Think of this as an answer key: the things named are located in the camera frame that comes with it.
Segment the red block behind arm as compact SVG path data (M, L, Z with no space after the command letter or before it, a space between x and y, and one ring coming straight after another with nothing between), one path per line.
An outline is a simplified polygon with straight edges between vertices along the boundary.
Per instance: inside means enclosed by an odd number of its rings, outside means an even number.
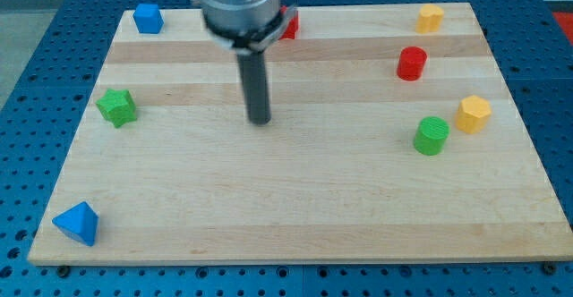
M298 16L298 11L295 11L295 14L288 23L286 30L280 39L295 39L298 30L299 30L299 16Z

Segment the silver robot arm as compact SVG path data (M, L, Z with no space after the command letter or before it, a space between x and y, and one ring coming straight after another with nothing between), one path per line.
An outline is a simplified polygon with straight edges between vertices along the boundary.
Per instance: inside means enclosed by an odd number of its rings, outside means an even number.
M281 0L190 0L198 5L206 30L223 48L239 55L262 53L287 31L294 5Z

